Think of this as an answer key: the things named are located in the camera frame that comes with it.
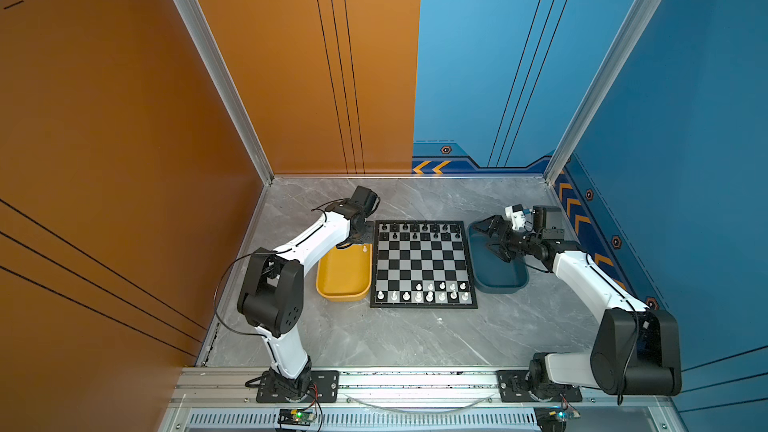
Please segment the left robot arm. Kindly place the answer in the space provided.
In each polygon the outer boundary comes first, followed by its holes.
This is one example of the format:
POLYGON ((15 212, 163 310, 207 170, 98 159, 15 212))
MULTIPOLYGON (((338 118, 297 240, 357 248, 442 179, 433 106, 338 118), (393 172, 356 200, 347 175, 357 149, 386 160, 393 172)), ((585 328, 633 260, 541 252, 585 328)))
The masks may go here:
POLYGON ((332 249, 359 241, 379 202, 374 191, 358 186, 349 198, 316 207, 318 219, 292 240, 247 255, 236 309, 270 355, 260 382, 291 401, 304 398, 312 385, 311 358, 297 329, 305 276, 332 249))

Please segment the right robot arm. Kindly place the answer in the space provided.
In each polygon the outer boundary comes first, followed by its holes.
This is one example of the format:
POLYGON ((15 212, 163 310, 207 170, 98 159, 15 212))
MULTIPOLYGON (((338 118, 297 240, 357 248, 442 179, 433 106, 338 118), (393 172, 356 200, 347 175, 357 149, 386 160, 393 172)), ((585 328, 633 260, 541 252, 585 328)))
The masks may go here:
POLYGON ((549 208, 537 206, 527 219, 521 205, 475 222, 470 229, 504 262, 537 259, 564 282, 599 323, 592 348, 581 353, 537 353, 525 378, 527 392, 541 401, 576 387, 627 395, 678 395, 683 388, 679 326, 665 310, 654 310, 603 272, 578 242, 547 223, 549 208))

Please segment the black white chess board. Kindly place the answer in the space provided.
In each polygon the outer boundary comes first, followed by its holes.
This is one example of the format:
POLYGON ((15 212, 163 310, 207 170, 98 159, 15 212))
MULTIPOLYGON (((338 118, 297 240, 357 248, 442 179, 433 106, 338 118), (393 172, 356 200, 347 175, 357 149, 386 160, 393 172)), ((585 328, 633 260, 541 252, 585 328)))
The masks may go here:
POLYGON ((381 220, 373 239, 372 308, 478 307, 462 221, 381 220))

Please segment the right circuit board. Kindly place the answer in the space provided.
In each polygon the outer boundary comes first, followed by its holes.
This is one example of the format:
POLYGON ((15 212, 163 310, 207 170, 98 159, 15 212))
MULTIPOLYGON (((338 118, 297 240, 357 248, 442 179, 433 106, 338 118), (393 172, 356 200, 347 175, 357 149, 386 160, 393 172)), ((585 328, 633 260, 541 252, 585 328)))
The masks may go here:
POLYGON ((565 432, 568 423, 581 418, 574 409, 535 408, 536 423, 542 432, 565 432))

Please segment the left green circuit board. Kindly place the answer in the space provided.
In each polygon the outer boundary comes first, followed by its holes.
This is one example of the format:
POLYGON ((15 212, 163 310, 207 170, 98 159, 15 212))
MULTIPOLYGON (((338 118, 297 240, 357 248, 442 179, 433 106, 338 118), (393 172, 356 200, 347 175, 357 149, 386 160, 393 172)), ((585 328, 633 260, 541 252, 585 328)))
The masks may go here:
POLYGON ((309 409, 280 409, 276 421, 278 431, 312 431, 319 425, 319 415, 309 409))

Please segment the teal plastic tray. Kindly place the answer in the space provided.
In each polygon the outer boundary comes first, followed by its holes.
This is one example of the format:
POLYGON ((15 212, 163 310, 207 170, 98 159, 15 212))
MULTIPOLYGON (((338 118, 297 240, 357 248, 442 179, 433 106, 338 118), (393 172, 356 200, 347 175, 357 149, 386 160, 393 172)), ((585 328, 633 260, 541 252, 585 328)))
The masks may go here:
POLYGON ((468 227, 469 252, 476 288, 487 294, 513 294, 529 283, 523 260, 503 252, 497 232, 489 234, 476 221, 468 227))

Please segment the yellow plastic tray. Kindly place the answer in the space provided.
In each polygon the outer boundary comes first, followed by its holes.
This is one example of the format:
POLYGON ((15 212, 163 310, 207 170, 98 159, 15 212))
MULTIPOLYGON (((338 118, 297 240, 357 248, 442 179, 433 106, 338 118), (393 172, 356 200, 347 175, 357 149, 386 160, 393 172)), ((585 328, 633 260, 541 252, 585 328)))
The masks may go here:
POLYGON ((362 300, 372 283, 372 244, 331 249, 318 264, 316 290, 332 302, 362 300))

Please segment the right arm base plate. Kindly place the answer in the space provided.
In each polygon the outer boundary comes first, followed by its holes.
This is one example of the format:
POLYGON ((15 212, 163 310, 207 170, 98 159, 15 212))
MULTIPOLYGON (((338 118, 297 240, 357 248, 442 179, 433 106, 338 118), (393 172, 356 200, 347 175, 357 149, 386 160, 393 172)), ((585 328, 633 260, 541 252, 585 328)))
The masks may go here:
POLYGON ((504 403, 582 402, 578 387, 562 385, 531 377, 529 370, 502 369, 496 372, 497 385, 504 403))

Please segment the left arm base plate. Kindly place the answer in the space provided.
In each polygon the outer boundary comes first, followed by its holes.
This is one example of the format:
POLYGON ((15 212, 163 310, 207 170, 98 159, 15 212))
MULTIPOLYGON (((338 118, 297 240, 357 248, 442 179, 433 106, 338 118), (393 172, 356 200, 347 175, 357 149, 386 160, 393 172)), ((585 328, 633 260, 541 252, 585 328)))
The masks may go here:
POLYGON ((335 403, 339 391, 340 372, 313 369, 296 379, 287 379, 272 369, 259 377, 256 401, 258 403, 312 402, 335 403))

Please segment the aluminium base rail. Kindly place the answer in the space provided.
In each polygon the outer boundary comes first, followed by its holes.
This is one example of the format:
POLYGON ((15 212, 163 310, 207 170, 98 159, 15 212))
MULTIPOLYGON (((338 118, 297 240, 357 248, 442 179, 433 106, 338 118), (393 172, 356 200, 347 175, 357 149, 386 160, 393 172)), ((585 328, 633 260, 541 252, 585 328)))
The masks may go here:
MULTIPOLYGON (((499 366, 341 367, 335 387, 336 407, 373 406, 384 409, 458 409, 471 405, 499 407, 510 395, 521 399, 497 377, 499 366)), ((263 367, 185 368, 172 392, 169 407, 256 406, 257 391, 245 382, 263 367)))

